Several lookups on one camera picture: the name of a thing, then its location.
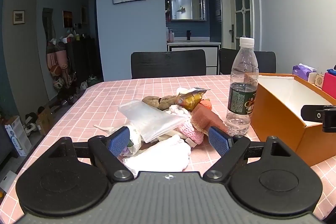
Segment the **orange brown scrub sponge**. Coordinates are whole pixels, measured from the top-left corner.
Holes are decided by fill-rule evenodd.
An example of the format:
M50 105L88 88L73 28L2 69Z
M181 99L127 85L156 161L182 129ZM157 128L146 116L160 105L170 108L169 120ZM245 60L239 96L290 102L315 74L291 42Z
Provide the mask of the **orange brown scrub sponge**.
M191 124L199 132L208 135L211 127L227 133L227 127L223 120L212 111L210 100L201 100L191 112Z

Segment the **clear plastic bag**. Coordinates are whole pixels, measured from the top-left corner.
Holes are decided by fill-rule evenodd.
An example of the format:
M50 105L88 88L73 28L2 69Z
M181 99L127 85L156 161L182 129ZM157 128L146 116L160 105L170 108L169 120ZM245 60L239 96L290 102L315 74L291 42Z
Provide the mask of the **clear plastic bag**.
M166 134L186 121L186 117L163 112L139 100L120 105L118 111L134 125L145 143Z

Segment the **white cream cloth mitt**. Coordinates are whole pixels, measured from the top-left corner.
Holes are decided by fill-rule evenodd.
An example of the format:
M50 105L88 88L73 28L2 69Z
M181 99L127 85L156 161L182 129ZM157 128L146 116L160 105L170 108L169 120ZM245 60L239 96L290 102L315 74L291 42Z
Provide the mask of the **white cream cloth mitt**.
M158 142L122 160L135 177L146 172L182 172L189 164L191 147L178 135Z

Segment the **gold foil snack bag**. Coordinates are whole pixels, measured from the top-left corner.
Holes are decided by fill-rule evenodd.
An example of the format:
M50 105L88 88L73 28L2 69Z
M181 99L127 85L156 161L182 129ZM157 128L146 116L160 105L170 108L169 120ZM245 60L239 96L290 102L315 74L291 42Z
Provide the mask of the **gold foil snack bag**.
M191 89L179 87L177 89L177 96L175 102L177 105L192 112L198 103L203 99L203 95L209 89L194 87Z

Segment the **white crinkled plastic bag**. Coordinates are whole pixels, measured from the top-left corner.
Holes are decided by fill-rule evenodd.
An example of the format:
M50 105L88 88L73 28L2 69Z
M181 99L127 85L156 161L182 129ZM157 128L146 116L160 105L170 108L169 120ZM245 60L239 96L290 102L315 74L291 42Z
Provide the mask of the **white crinkled plastic bag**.
M94 125L94 127L101 130L102 132L105 132L107 137L113 135L114 133L117 132L117 130L121 129L122 127L128 128L129 137L127 138L127 145L125 145L125 147L118 155L120 157L131 157L135 155L141 148L142 145L141 135L136 131L134 125L132 125L130 122L125 123L119 127L105 128L99 125Z

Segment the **small beige speaker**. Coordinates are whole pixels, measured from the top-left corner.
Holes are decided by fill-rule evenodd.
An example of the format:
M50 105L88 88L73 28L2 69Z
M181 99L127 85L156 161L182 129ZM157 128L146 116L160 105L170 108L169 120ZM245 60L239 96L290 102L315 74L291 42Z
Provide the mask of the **small beige speaker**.
M317 73L315 77L315 82L314 82L315 86L322 89L323 81L324 81L324 75Z

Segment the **orange cardboard box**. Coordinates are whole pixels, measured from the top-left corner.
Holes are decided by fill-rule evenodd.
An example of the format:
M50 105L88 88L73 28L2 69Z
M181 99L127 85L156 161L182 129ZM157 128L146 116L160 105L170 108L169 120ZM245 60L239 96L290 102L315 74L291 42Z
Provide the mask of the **orange cardboard box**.
M319 122L304 121L304 105L335 105L335 98L298 76L262 73L251 126L260 141L276 136L313 166L335 156L335 133L324 133Z

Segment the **purple tissue pack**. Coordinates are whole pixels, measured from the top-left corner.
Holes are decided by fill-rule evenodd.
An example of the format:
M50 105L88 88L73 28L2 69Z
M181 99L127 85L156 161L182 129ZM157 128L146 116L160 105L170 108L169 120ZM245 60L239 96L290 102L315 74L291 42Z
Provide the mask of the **purple tissue pack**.
M298 65L294 65L292 68L292 74L298 76L299 78L308 81L309 75L311 73L316 73L317 70L308 65L299 63Z

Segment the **pink checkered tablecloth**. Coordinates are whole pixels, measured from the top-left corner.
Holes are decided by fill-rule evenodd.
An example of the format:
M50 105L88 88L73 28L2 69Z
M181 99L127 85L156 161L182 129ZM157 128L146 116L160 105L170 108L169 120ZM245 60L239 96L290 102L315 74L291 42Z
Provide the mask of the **pink checkered tablecloth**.
M206 88L210 91L205 94L205 98L210 99L213 112L224 120L229 86L230 76L227 75L119 80L96 84L85 91L50 130L31 156L26 158L27 161L19 171L19 175L61 137L71 137L74 142L85 142L95 135L105 134L94 128L94 125L115 129L123 126L126 118L118 111L118 107L133 99L171 95L179 87ZM190 161L185 171L199 171L202 175L218 159L219 155L205 138L201 145L191 150ZM323 184L323 194L314 214L323 219L335 207L335 156L313 166L312 169ZM15 178L1 203L1 223L13 223L23 215L15 191L16 182Z

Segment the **blue packet on red box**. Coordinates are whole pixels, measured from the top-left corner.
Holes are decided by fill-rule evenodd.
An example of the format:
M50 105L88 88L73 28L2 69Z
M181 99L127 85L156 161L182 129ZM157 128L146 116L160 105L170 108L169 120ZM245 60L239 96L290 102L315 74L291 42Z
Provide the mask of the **blue packet on red box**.
M327 73L336 76L336 65L334 66L334 68L328 69Z

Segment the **clear plastic water bottle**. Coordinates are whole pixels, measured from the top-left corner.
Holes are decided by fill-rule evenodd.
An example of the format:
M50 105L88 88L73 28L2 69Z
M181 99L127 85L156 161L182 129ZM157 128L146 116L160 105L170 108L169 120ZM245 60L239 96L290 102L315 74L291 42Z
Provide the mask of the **clear plastic water bottle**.
M226 114L229 135L246 135L251 124L259 80L259 67L254 52L255 40L241 37L231 69L230 89Z

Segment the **brown plush toy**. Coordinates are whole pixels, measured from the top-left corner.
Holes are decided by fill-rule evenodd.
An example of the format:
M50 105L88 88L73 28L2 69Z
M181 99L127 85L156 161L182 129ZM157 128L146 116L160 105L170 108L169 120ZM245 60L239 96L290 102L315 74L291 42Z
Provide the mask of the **brown plush toy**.
M142 102L145 104L152 106L159 110L168 110L168 108L172 105L176 104L177 97L176 96L165 96L165 97L157 97L157 96L146 96L142 99Z

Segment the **white carton on floor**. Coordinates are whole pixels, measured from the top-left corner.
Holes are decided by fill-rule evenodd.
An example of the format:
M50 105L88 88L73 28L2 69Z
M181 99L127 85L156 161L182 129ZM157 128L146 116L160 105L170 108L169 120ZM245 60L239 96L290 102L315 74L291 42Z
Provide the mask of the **white carton on floor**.
M5 129L19 156L27 156L32 145L23 128L20 117L11 117L6 122Z

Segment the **black chair left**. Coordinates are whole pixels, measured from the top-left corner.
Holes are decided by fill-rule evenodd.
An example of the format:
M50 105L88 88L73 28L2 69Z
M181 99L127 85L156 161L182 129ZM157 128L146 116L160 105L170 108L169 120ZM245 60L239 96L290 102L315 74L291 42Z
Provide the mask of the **black chair left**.
M131 54L131 77L202 76L206 74L206 55L200 50L173 52L134 52Z

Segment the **wall mirror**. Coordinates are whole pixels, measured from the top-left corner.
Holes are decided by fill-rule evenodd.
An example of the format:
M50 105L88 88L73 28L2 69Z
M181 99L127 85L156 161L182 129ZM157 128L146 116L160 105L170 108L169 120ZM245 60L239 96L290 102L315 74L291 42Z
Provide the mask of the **wall mirror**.
M173 21L205 21L206 0L170 0Z

